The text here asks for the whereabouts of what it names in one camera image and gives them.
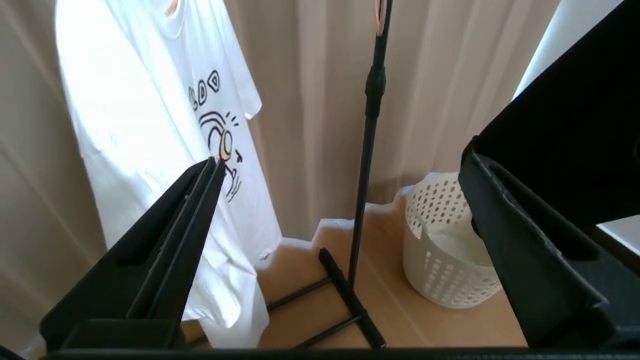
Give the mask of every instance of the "beige curtain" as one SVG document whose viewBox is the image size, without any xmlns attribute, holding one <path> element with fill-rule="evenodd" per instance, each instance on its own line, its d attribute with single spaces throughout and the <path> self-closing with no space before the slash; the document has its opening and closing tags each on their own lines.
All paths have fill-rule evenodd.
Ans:
<svg viewBox="0 0 640 360">
<path fill-rule="evenodd" d="M 558 0 L 397 0 L 369 201 L 455 171 L 511 100 Z M 227 1 L 264 107 L 251 129 L 285 236 L 352 218 L 371 0 Z"/>
<path fill-rule="evenodd" d="M 433 170 L 510 100 L 558 0 L 397 0 L 370 200 Z M 262 95 L 251 122 L 280 225 L 311 239 L 351 218 L 373 0 L 232 0 Z M 0 0 L 0 343 L 26 349 L 40 318 L 104 253 L 64 104 L 54 0 Z"/>
</svg>

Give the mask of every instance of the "graphic print on shirt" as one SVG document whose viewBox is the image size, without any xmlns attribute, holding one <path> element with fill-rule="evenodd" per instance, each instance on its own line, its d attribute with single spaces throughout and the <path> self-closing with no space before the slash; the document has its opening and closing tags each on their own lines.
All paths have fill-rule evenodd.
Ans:
<svg viewBox="0 0 640 360">
<path fill-rule="evenodd" d="M 196 111 L 206 103 L 208 90 L 213 90 L 217 93 L 220 90 L 220 77 L 218 71 L 213 70 L 207 78 L 206 85 L 204 80 L 198 81 L 198 93 L 189 87 L 189 101 L 193 107 L 193 111 Z M 208 111 L 198 119 L 200 124 L 200 130 L 207 141 L 209 151 L 218 159 L 225 161 L 226 175 L 231 178 L 231 186 L 226 191 L 226 198 L 228 202 L 231 202 L 240 190 L 242 180 L 238 174 L 238 164 L 243 161 L 242 154 L 234 147 L 232 128 L 240 126 L 237 117 L 231 112 L 226 112 L 223 116 L 218 111 Z"/>
</svg>

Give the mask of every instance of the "laundry basket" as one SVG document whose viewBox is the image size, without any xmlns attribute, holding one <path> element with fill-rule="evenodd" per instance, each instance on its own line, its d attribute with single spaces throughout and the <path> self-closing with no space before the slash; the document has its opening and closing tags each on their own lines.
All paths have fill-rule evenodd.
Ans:
<svg viewBox="0 0 640 360">
<path fill-rule="evenodd" d="M 449 308 L 478 305 L 500 290 L 471 226 L 458 173 L 432 174 L 407 194 L 403 265 L 411 285 Z"/>
</svg>

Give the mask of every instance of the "white garment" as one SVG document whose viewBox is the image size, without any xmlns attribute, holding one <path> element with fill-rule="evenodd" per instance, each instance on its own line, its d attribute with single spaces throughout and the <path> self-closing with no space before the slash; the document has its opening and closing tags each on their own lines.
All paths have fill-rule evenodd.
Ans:
<svg viewBox="0 0 640 360">
<path fill-rule="evenodd" d="M 170 2 L 58 0 L 69 111 L 109 247 L 190 165 L 227 160 L 183 318 L 216 347 L 255 346 L 252 264 L 281 239 L 246 121 L 262 104 L 222 0 Z"/>
</svg>

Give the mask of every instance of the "floor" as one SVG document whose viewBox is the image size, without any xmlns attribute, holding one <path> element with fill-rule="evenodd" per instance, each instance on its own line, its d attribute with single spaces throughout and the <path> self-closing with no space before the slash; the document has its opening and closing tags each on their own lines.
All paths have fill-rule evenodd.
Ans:
<svg viewBox="0 0 640 360">
<path fill-rule="evenodd" d="M 387 347 L 526 346 L 503 291 L 467 310 L 435 305 L 416 292 L 402 269 L 404 198 L 367 208 L 356 293 L 387 341 Z M 317 251 L 331 251 L 343 272 L 348 269 L 351 231 L 324 226 L 311 246 L 282 245 L 271 265 L 258 273 L 267 303 L 325 276 Z M 333 286 L 327 285 L 271 313 L 260 348 L 291 348 L 345 320 L 349 312 Z M 187 338 L 198 331 L 187 330 Z M 357 325 L 318 343 L 315 348 L 366 348 Z"/>
</svg>

